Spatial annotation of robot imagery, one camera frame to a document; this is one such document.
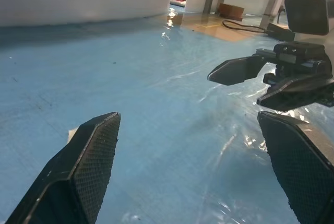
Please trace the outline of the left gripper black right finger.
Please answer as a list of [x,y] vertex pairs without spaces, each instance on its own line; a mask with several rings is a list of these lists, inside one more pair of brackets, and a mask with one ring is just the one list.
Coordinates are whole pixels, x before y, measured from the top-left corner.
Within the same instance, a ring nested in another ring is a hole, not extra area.
[[300,223],[333,223],[333,142],[293,117],[257,116],[277,180]]

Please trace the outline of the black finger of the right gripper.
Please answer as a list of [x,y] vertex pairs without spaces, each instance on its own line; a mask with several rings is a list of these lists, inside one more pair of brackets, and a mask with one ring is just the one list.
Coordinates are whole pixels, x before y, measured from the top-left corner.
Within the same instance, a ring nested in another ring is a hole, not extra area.
[[257,99],[258,105],[282,112],[313,103],[333,107],[333,78],[300,76],[285,79]]
[[208,74],[208,80],[226,86],[239,84],[256,78],[266,62],[260,55],[227,60]]

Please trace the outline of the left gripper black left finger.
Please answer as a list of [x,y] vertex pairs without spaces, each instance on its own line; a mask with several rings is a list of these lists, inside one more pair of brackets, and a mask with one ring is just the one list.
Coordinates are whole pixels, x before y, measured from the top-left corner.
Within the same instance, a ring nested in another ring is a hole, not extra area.
[[95,223],[108,187],[121,115],[81,124],[52,157],[7,223]]

